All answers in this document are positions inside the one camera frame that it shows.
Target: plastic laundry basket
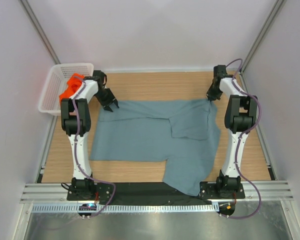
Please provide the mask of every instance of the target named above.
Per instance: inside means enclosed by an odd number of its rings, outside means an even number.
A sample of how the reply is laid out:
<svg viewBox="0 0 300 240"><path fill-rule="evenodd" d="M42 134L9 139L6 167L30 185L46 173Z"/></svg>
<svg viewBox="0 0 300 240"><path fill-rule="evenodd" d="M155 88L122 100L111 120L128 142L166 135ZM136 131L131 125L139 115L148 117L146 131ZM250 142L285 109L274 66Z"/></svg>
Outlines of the plastic laundry basket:
<svg viewBox="0 0 300 240"><path fill-rule="evenodd" d="M46 80L39 100L38 109L42 113L60 116L59 95L67 88L67 81L74 74L92 76L94 66L91 63L66 63L54 65Z"/></svg>

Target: gray wall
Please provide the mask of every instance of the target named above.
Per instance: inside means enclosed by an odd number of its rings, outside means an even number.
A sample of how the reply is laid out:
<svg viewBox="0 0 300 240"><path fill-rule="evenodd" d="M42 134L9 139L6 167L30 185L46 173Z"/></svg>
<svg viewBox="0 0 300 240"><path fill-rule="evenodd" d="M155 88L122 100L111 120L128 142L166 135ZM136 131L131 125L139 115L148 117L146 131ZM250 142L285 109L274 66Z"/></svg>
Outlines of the gray wall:
<svg viewBox="0 0 300 240"><path fill-rule="evenodd" d="M108 72L211 70L244 58L274 2L29 0L62 63Z"/></svg>
<svg viewBox="0 0 300 240"><path fill-rule="evenodd" d="M277 177L288 180L300 209L300 0L286 1L245 77L262 104Z"/></svg>
<svg viewBox="0 0 300 240"><path fill-rule="evenodd" d="M51 117L38 100L52 60L17 0L0 1L0 240L11 239Z"/></svg>

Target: wood surface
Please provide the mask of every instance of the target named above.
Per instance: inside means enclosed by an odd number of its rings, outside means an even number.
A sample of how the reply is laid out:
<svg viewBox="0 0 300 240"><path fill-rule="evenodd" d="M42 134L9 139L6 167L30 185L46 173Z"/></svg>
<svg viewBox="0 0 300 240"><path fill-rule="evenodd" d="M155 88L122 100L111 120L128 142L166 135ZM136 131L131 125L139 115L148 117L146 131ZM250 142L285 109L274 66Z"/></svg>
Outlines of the wood surface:
<svg viewBox="0 0 300 240"><path fill-rule="evenodd" d="M213 72L150 72L108 74L107 86L119 101L171 101L206 97L213 79ZM216 123L221 130L220 142L213 169L206 181L215 181L224 164L228 147L228 130L224 117L228 98L222 95L215 101L218 112ZM91 130L88 151L92 147L100 104L96 98L89 103ZM93 176L109 182L162 182L166 161L90 161ZM258 135L253 130L244 147L242 173L250 180L270 180L265 157ZM71 146L58 118L44 170L43 183L69 183L73 175Z"/></svg>

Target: orange cloth in basket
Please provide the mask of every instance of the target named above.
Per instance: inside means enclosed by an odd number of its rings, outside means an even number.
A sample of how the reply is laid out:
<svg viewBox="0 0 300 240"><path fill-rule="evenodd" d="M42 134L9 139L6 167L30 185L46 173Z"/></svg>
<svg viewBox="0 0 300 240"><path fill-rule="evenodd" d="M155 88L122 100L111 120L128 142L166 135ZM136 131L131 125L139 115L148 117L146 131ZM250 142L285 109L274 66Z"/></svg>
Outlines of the orange cloth in basket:
<svg viewBox="0 0 300 240"><path fill-rule="evenodd" d="M74 73L72 77L66 82L68 85L68 88L59 96L59 102L61 103L62 99L68 99L73 94L76 93L76 91L81 87L82 80L85 76L80 75L78 73Z"/></svg>

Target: white wall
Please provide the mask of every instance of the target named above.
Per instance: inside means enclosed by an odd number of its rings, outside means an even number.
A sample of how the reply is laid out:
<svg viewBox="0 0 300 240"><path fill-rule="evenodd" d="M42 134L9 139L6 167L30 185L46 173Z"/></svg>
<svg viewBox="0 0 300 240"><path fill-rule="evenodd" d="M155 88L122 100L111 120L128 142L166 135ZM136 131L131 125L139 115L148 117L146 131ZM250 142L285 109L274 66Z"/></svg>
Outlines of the white wall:
<svg viewBox="0 0 300 240"><path fill-rule="evenodd" d="M108 72L212 69L245 58L274 2L29 0L62 63Z"/></svg>
<svg viewBox="0 0 300 240"><path fill-rule="evenodd" d="M38 112L53 65L17 0L0 1L0 240L11 239L25 183L33 183L51 117Z"/></svg>
<svg viewBox="0 0 300 240"><path fill-rule="evenodd" d="M277 176L300 209L300 0L286 1L245 72L263 107L261 127Z"/></svg>

